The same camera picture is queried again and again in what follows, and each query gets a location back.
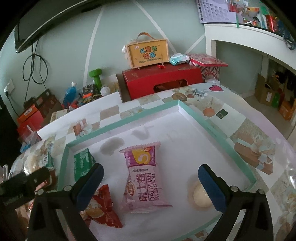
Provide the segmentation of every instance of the white tray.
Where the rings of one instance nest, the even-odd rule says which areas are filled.
[[[109,149],[108,154],[102,154],[101,146],[114,138],[124,144],[113,154]],[[128,169],[119,150],[156,141],[161,142],[156,161],[163,190],[173,207],[145,214],[122,213],[119,205]],[[61,163],[59,190],[75,183],[74,154],[85,148],[89,148],[95,160],[103,165],[105,175],[101,184],[109,185],[114,210],[124,225],[122,229],[116,229],[92,222],[90,229],[98,240],[183,240],[202,230],[202,226],[213,223],[220,214],[214,207],[198,211],[187,200],[187,189],[193,180],[197,180],[201,164],[207,163],[228,185],[236,185],[241,190],[255,183],[247,164],[226,140],[180,101],[149,109],[69,143]]]

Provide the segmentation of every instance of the power outlet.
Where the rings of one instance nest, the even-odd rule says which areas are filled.
[[[10,95],[14,89],[15,89],[15,86],[12,82],[12,79],[10,79],[7,86],[4,88],[4,93],[8,92],[8,94]]]

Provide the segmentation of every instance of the green dumbbell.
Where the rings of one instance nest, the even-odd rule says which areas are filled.
[[[100,79],[101,73],[102,73],[101,69],[95,69],[95,70],[89,72],[89,76],[91,78],[94,78],[94,82],[96,84],[96,87],[98,88],[98,91],[100,91],[102,88],[102,83],[101,83],[101,79]]]

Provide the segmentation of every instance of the black cord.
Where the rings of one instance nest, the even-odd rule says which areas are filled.
[[[17,113],[17,112],[15,111],[15,109],[13,108],[13,105],[12,105],[12,103],[11,103],[10,99],[9,99],[8,92],[7,92],[7,91],[5,92],[5,95],[7,96],[7,99],[9,100],[9,103],[10,103],[10,105],[11,105],[11,107],[12,107],[13,111],[14,111],[14,112],[15,112],[15,114],[18,116],[18,113]]]
[[[36,43],[35,50],[34,50],[34,46],[33,46],[33,44],[31,45],[31,52],[32,52],[32,54],[31,54],[31,55],[25,60],[24,65],[23,65],[23,67],[22,67],[22,78],[24,79],[25,82],[28,82],[24,103],[26,102],[26,99],[27,99],[27,94],[28,94],[28,89],[29,89],[29,84],[30,84],[30,80],[31,80],[31,78],[32,78],[32,80],[33,80],[36,84],[38,84],[38,85],[44,85],[44,87],[45,87],[45,89],[46,89],[46,86],[45,86],[44,83],[45,83],[45,81],[47,80],[47,77],[48,77],[48,66],[47,66],[47,64],[46,64],[45,59],[44,59],[42,56],[40,56],[39,54],[36,54],[36,49],[37,49],[38,42],[39,42],[39,40],[38,40],[37,43]],[[35,69],[35,57],[36,57],[36,56],[39,57],[39,59],[40,59],[39,76],[40,76],[40,78],[41,78],[41,80],[42,80],[42,82],[40,82],[40,83],[37,82],[37,81],[34,79],[34,77],[33,77],[33,72],[34,72],[34,69]],[[24,75],[24,68],[25,68],[25,65],[26,65],[26,63],[27,63],[27,61],[28,61],[29,58],[31,58],[31,69],[30,69],[30,76],[29,76],[29,78],[26,79],[26,78],[25,78],[25,75]],[[46,67],[46,77],[45,77],[44,80],[43,80],[43,78],[42,78],[42,76],[41,76],[41,61],[44,62],[45,67]]]

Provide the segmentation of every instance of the blue bottle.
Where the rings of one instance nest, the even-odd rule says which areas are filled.
[[[76,97],[76,92],[77,92],[76,85],[77,84],[72,82],[71,85],[72,86],[70,88],[68,88],[65,93],[65,97],[63,100],[63,104],[62,104],[64,109],[68,108],[68,106],[72,104],[72,102],[74,101],[74,99]]]

